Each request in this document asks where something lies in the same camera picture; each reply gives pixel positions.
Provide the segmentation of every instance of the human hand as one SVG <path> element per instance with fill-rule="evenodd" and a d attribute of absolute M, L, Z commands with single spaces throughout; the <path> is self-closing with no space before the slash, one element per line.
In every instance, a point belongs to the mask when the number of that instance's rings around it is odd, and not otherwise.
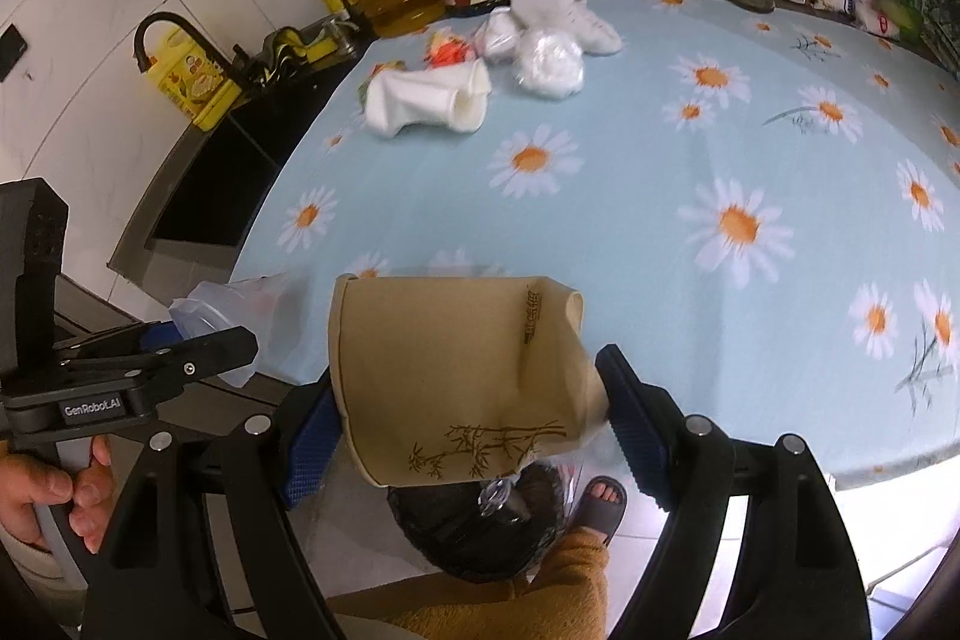
<path fill-rule="evenodd" d="M 70 527 L 83 538 L 88 551 L 98 552 L 113 512 L 107 437 L 93 438 L 91 456 L 90 466 L 70 477 L 31 456 L 8 453 L 8 444 L 0 442 L 0 524 L 21 542 L 49 551 L 34 506 L 73 499 Z"/>

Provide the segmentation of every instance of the kitchen counter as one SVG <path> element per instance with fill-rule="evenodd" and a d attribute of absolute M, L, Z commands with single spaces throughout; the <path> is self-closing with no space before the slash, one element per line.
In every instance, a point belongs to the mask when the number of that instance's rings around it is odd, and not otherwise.
<path fill-rule="evenodd" d="M 953 448 L 956 85 L 828 20 L 682 1 L 592 0 L 624 52 L 587 60 L 584 90 L 556 103 L 496 68 L 467 137 L 359 127 L 360 83 L 376 63 L 418 62 L 425 36 L 375 43 L 233 271 L 304 277 L 267 372 L 320 375 L 344 271 L 548 274 L 584 292 L 587 349 L 618 343 L 735 437 L 800 432 L 851 480 Z M 541 166 L 517 168 L 535 148 Z"/>

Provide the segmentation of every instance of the screw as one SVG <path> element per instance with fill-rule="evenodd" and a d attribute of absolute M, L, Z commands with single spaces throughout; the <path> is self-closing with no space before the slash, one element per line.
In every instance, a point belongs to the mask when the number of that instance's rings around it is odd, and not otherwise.
<path fill-rule="evenodd" d="M 709 434 L 713 431 L 713 424 L 710 423 L 709 418 L 703 415 L 688 415 L 686 417 L 686 430 L 690 432 L 690 434 L 696 434 L 697 437 L 702 437 L 704 434 Z"/>
<path fill-rule="evenodd" d="M 270 431 L 271 424 L 272 421 L 267 415 L 251 415 L 243 424 L 243 428 L 246 429 L 247 434 L 264 434 Z"/>
<path fill-rule="evenodd" d="M 150 450 L 165 451 L 173 441 L 174 437 L 170 432 L 157 432 L 150 438 Z"/>
<path fill-rule="evenodd" d="M 803 442 L 803 437 L 797 437 L 795 434 L 787 434 L 786 437 L 784 437 L 784 448 L 790 453 L 793 453 L 794 456 L 800 456 L 800 454 L 806 450 L 806 443 Z"/>

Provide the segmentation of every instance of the brown pants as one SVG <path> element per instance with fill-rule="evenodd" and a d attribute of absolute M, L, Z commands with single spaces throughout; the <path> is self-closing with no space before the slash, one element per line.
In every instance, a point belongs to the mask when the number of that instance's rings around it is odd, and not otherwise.
<path fill-rule="evenodd" d="M 334 613 L 375 619 L 426 640 L 603 640 L 610 555 L 584 530 L 563 535 L 531 584 L 523 576 L 468 584 L 443 573 L 328 600 Z"/>

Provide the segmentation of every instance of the yellow oil jug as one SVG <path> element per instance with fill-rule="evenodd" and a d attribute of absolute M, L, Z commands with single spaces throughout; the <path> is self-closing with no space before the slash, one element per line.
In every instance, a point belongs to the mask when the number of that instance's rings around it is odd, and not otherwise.
<path fill-rule="evenodd" d="M 171 29 L 150 64 L 147 78 L 202 131 L 215 128 L 242 92 L 180 28 Z"/>

